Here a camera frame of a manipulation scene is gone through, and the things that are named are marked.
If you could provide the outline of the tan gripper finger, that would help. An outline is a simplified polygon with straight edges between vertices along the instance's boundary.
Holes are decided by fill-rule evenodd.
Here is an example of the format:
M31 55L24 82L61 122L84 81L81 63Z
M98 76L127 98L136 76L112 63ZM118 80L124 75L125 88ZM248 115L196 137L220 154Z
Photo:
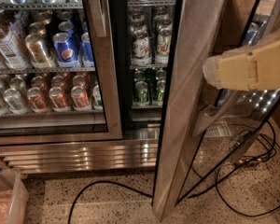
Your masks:
M280 89L280 28L255 46L231 49L206 59L203 75L219 90Z

